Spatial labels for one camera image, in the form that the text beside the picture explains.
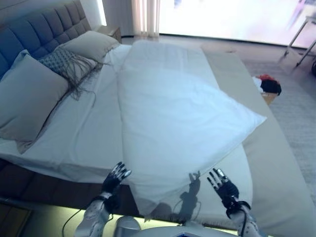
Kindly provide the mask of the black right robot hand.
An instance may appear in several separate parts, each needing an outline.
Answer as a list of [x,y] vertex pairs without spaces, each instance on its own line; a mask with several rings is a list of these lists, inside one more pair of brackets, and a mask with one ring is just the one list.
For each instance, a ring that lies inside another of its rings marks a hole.
[[207,180],[213,187],[227,210],[232,210],[239,198],[239,190],[221,169],[213,168]]

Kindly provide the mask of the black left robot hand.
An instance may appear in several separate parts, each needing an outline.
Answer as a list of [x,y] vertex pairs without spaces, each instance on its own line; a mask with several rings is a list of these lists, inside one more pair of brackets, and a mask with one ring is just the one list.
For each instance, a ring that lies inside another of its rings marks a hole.
[[126,169],[123,162],[117,163],[104,180],[101,195],[105,198],[113,196],[121,182],[130,174],[131,170]]

